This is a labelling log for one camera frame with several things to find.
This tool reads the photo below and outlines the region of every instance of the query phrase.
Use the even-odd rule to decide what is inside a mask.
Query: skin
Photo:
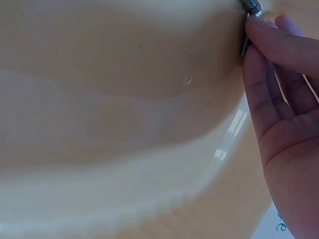
[[[297,239],[319,238],[319,41],[294,22],[250,17],[243,75],[264,175]],[[275,72],[279,78],[284,100]]]

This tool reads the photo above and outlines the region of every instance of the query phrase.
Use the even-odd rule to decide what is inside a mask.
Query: white sink
[[[0,236],[112,232],[190,200],[248,115],[235,0],[0,3]]]

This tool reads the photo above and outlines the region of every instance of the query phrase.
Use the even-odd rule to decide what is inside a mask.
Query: curved edge
[[[116,208],[111,211],[103,211],[82,218],[65,218],[56,223],[22,223],[0,224],[0,237],[25,238],[55,238],[68,239],[76,236],[78,239],[90,239],[97,235],[115,233],[120,228],[133,226],[145,219],[155,218],[159,213],[169,212],[172,207],[205,191],[212,180],[221,171],[227,161],[232,147],[243,130],[247,127],[249,116],[246,94],[242,96],[234,118],[230,124],[220,146],[215,151],[211,165],[194,183],[178,191],[169,192],[161,198],[149,202],[143,202],[134,207]]]

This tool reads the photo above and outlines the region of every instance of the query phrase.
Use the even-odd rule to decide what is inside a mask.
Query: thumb
[[[247,20],[246,32],[270,61],[310,77],[319,77],[318,40],[271,28],[256,16]]]

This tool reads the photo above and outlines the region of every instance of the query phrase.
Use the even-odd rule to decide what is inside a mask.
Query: water droplet
[[[189,86],[192,80],[193,80],[193,76],[190,75],[190,76],[186,79],[186,85]]]

